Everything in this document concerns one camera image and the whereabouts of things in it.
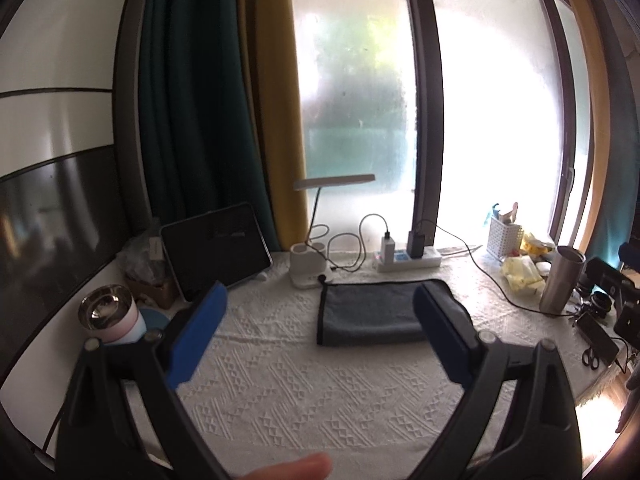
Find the person's hand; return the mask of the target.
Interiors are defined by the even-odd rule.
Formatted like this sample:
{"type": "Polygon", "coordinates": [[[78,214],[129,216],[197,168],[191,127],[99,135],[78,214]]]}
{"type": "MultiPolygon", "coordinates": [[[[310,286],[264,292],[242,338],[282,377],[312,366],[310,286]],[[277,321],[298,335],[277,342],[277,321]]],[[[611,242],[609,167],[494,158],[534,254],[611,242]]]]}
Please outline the person's hand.
{"type": "Polygon", "coordinates": [[[332,469],[331,457],[326,453],[316,453],[300,460],[256,469],[241,480],[324,480],[332,469]]]}

